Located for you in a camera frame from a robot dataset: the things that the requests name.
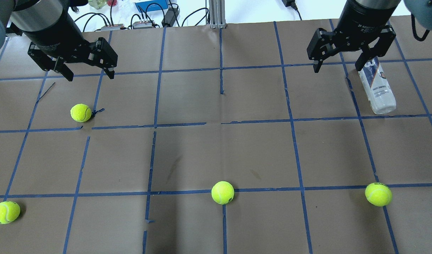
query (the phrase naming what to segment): metal cylinder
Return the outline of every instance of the metal cylinder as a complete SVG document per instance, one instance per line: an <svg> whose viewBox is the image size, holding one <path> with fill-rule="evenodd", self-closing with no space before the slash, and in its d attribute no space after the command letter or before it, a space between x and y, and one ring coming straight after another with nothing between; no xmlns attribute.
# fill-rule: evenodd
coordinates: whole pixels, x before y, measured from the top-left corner
<svg viewBox="0 0 432 254"><path fill-rule="evenodd" d="M63 9L59 0L39 0L23 10L16 9L11 15L11 21L23 31L40 31L55 24Z"/></svg>
<svg viewBox="0 0 432 254"><path fill-rule="evenodd" d="M356 0L356 2L365 6L366 8L387 10L397 7L401 0Z"/></svg>

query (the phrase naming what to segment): blue tape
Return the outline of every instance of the blue tape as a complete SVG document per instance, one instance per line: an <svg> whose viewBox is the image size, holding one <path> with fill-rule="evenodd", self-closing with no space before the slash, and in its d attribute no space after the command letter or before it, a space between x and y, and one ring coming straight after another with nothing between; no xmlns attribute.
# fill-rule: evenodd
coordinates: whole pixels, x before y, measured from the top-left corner
<svg viewBox="0 0 432 254"><path fill-rule="evenodd" d="M149 171L149 182L147 186L147 201L145 204L145 219L149 219L150 214L150 192L152 190L152 179L153 179L153 163L155 162L155 146L156 146L156 131L153 132L153 140L152 140L152 153L150 154L150 171Z"/></svg>
<svg viewBox="0 0 432 254"><path fill-rule="evenodd" d="M154 128L156 128L158 124L158 106L160 104L161 74L163 72L163 56L164 56L165 40L166 40L166 28L163 28L163 40L161 42L161 55L160 55L160 70L158 71L158 86L156 87L155 120L153 123Z"/></svg>
<svg viewBox="0 0 432 254"><path fill-rule="evenodd" d="M142 254L145 254L146 246L147 246L147 230L144 231L144 235L142 237Z"/></svg>
<svg viewBox="0 0 432 254"><path fill-rule="evenodd" d="M224 75L222 74L222 71L224 69L224 64L222 62L222 29L219 29L219 93L221 95L224 94Z"/></svg>
<svg viewBox="0 0 432 254"><path fill-rule="evenodd" d="M285 74L285 66L283 63L282 46L280 44L279 31L277 30L277 23L275 21L274 21L274 30L276 31L277 45L279 47L280 63L282 65L282 77L283 77L283 83L285 86L285 97L287 99L288 114L290 115L290 124L292 127L293 146L294 146L294 150L295 150L296 165L297 165L298 178L299 178L299 187L300 187L300 191L301 191L302 211L304 214L304 224L305 224L305 232L307 235L308 252L310 254L313 254L312 240L311 240L311 235L310 235L310 227L308 226L307 206L305 204L305 196L304 196L305 190L304 190L304 184L303 184L303 180L302 180L302 172L301 172L300 161L299 161L299 152L298 152L296 135L295 135L295 126L294 126L294 122L293 122L292 109L290 108L290 96L288 94L287 75Z"/></svg>
<svg viewBox="0 0 432 254"><path fill-rule="evenodd" d="M227 254L227 210L226 210L226 205L222 205L222 239L224 241L224 254Z"/></svg>
<svg viewBox="0 0 432 254"><path fill-rule="evenodd" d="M89 141L90 141L90 136L87 136L86 146L85 146L84 152L83 152L83 160L81 162L81 168L79 169L78 180L76 182L76 189L75 189L75 193L74 193L73 204L72 204L72 209L71 209L70 218L69 218L69 224L67 226L66 240L64 241L64 249L62 251L62 254L66 254L66 252L67 252L67 246L69 243L69 236L70 236L70 231L71 231L72 222L73 222L74 210L76 207L76 201L78 199L79 186L81 185L81 179L83 176L83 168L84 168L84 165L86 162L86 157L87 157L87 149L89 148Z"/></svg>

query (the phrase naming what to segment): table surface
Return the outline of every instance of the table surface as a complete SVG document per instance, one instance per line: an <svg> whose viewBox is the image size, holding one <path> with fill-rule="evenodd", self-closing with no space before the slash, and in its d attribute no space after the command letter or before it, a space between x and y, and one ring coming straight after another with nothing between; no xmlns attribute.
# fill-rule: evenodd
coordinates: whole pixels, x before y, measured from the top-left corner
<svg viewBox="0 0 432 254"><path fill-rule="evenodd" d="M75 64L67 82L7 40L0 202L22 215L0 225L0 253L432 253L432 33L416 42L392 17L381 62L398 108L376 116L359 53L319 74L307 59L336 22L85 33L118 53L113 80ZM77 103L105 111L77 123ZM375 181L387 207L365 199Z"/></svg>

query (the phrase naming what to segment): plastic water bottle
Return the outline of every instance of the plastic water bottle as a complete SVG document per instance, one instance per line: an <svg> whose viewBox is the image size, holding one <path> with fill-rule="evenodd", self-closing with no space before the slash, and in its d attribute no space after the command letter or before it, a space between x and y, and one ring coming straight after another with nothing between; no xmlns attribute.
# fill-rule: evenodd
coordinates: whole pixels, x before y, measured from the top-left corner
<svg viewBox="0 0 432 254"><path fill-rule="evenodd" d="M367 62L359 76L373 112L387 114L396 109L396 100L378 58Z"/></svg>

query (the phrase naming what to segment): yellow tennis ball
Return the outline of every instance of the yellow tennis ball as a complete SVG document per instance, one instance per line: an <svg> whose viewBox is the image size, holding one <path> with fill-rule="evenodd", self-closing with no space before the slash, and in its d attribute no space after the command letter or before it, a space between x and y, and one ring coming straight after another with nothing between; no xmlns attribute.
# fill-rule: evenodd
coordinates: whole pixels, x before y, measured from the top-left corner
<svg viewBox="0 0 432 254"><path fill-rule="evenodd" d="M70 115L76 122L86 122L92 116L92 111L85 104L76 104L70 110Z"/></svg>
<svg viewBox="0 0 432 254"><path fill-rule="evenodd" d="M20 215L20 206L12 201L0 203L0 224L11 223Z"/></svg>
<svg viewBox="0 0 432 254"><path fill-rule="evenodd" d="M365 189L365 196L375 206L386 206L392 202L392 191L383 183L370 183Z"/></svg>
<svg viewBox="0 0 432 254"><path fill-rule="evenodd" d="M213 200L220 204L225 205L232 201L235 191L230 183L221 181L216 183L211 189L211 197Z"/></svg>

